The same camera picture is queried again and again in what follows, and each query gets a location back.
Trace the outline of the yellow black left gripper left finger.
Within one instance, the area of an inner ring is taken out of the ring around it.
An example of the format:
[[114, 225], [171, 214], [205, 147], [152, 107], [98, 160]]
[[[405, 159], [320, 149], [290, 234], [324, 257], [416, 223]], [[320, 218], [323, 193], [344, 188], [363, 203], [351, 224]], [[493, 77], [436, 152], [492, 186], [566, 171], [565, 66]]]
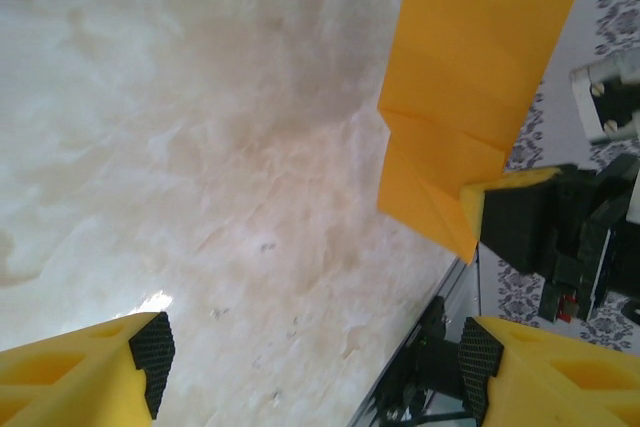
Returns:
[[175, 355], [165, 312], [137, 313], [1, 354], [4, 426], [149, 426]]

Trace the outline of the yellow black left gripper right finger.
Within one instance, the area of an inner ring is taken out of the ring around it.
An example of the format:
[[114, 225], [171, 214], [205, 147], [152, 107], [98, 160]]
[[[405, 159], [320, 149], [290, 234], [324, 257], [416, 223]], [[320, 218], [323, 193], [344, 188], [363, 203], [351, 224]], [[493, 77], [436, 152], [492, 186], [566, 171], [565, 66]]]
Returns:
[[639, 359], [494, 317], [466, 319], [464, 405], [479, 426], [636, 426]]

